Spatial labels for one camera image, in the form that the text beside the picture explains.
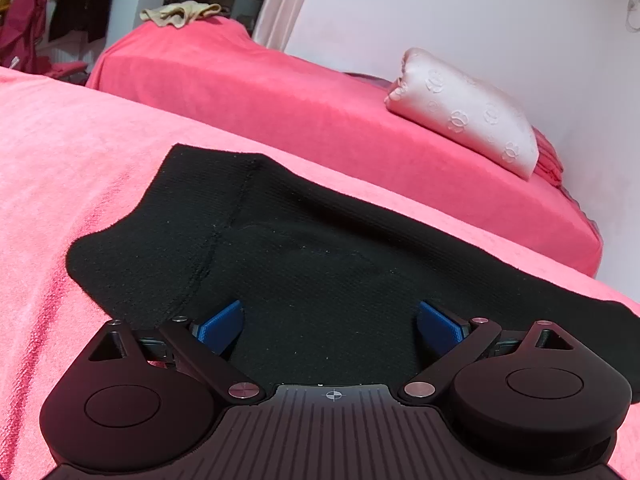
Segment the black knit pants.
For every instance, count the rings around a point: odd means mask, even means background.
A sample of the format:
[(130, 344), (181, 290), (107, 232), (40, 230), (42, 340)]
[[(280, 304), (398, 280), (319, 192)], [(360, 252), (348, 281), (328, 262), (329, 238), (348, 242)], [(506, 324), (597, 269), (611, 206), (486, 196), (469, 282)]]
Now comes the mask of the black knit pants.
[(231, 363), (258, 385), (398, 386), (427, 366), (420, 304), (508, 330), (548, 320), (639, 382), (639, 320), (274, 160), (177, 145), (139, 205), (75, 240), (70, 277), (139, 330), (238, 302)]

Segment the folded red blanket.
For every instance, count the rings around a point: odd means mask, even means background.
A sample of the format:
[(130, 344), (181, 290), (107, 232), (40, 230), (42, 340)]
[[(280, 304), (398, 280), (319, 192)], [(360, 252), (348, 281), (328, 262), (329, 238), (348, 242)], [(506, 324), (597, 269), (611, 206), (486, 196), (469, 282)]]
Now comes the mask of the folded red blanket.
[(534, 128), (538, 146), (538, 160), (534, 170), (550, 185), (560, 188), (563, 185), (564, 167), (551, 142), (536, 128)]

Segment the pink blanket near bed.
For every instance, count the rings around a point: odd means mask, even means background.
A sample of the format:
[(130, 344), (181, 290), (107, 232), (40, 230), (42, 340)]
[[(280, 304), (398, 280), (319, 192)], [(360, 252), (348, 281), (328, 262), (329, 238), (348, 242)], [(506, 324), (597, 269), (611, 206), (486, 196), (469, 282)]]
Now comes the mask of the pink blanket near bed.
[(105, 313), (71, 280), (77, 237), (132, 211), (177, 144), (262, 153), (294, 174), (434, 226), (511, 266), (601, 300), (623, 295), (498, 235), (369, 182), (236, 134), (46, 77), (1, 74), (1, 474), (54, 466), (39, 429), (44, 399)]

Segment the pale pink embossed pillow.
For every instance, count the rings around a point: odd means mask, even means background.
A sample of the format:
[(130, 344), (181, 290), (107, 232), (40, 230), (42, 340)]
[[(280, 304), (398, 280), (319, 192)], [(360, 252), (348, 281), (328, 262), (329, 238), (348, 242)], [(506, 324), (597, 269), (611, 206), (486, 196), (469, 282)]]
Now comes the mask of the pale pink embossed pillow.
[(427, 50), (410, 48), (385, 98), (393, 114), (446, 136), (527, 180), (539, 150), (524, 110), (510, 96)]

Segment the red-pink far bed cover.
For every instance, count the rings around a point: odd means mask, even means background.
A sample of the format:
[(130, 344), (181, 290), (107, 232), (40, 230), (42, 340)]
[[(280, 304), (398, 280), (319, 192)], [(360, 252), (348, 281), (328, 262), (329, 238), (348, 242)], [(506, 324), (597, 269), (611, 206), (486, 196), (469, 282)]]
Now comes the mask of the red-pink far bed cover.
[(602, 238), (562, 188), (390, 113), (382, 88), (262, 47), (228, 18), (144, 23), (100, 55), (88, 85), (382, 186), (587, 275), (600, 266)]

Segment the pale pink curtain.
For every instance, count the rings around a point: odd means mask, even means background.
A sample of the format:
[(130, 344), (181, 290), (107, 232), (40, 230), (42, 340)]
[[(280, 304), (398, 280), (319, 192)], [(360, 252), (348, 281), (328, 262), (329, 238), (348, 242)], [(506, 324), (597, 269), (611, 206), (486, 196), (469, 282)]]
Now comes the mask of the pale pink curtain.
[(252, 32), (256, 44), (284, 51), (305, 0), (264, 0)]

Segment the beige cloth on bed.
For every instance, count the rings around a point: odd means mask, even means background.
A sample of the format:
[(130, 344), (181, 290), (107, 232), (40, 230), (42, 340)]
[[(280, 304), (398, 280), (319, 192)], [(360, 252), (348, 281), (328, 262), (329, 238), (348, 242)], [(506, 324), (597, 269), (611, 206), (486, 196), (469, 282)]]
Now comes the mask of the beige cloth on bed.
[(169, 3), (155, 9), (143, 9), (139, 18), (142, 22), (151, 22), (157, 27), (183, 28), (198, 20), (211, 18), (222, 10), (219, 3), (200, 3), (188, 0), (177, 3)]

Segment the black hanging clothes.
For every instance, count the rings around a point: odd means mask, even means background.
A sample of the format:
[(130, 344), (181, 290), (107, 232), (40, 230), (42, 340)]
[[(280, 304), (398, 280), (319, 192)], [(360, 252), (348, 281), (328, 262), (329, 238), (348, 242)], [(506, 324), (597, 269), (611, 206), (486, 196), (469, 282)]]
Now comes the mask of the black hanging clothes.
[(71, 32), (84, 32), (88, 44), (106, 36), (112, 0), (56, 0), (49, 26), (49, 40)]

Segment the dark red hanging garment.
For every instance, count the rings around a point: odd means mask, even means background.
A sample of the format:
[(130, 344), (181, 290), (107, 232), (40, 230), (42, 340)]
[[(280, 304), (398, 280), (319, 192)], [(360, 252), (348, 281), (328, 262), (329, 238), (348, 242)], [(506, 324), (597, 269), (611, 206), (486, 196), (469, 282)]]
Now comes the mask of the dark red hanging garment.
[(47, 0), (13, 0), (1, 27), (1, 65), (38, 73), (37, 44), (46, 29)]

